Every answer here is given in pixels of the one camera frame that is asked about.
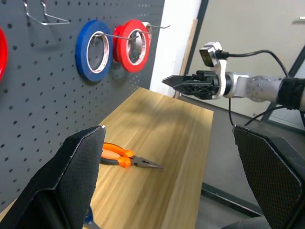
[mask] pegboard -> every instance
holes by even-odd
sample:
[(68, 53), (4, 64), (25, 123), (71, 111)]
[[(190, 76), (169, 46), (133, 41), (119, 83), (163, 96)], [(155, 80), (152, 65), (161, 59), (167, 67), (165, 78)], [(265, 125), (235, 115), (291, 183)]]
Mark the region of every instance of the pegboard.
[[(0, 1), (0, 27), (8, 42), (8, 64), (0, 82), (0, 212), (19, 196), (31, 177), (75, 132), (98, 125), (138, 87), (149, 88), (159, 32), (139, 73), (112, 63), (107, 76), (89, 83), (78, 74), (75, 45), (90, 20), (113, 32), (138, 19), (160, 26), (164, 0), (47, 0), (47, 12), (71, 23), (43, 26), (28, 19), (22, 0)], [(39, 0), (30, 14), (45, 21)], [(89, 52), (92, 66), (101, 58)]]

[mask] blue tape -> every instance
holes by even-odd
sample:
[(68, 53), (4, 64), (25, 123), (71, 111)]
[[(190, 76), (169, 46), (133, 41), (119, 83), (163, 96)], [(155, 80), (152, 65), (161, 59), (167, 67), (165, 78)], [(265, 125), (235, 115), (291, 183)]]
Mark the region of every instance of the blue tape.
[(109, 45), (107, 46), (104, 43), (105, 52), (101, 66), (96, 70), (91, 69), (89, 66), (87, 59), (88, 43), (92, 36), (98, 31), (107, 34), (111, 33), (110, 29), (104, 22), (93, 20), (84, 25), (76, 42), (75, 59), (77, 69), (82, 77), (91, 82), (97, 82), (104, 78), (109, 71), (112, 62), (112, 38), (103, 36), (103, 41), (107, 40)]

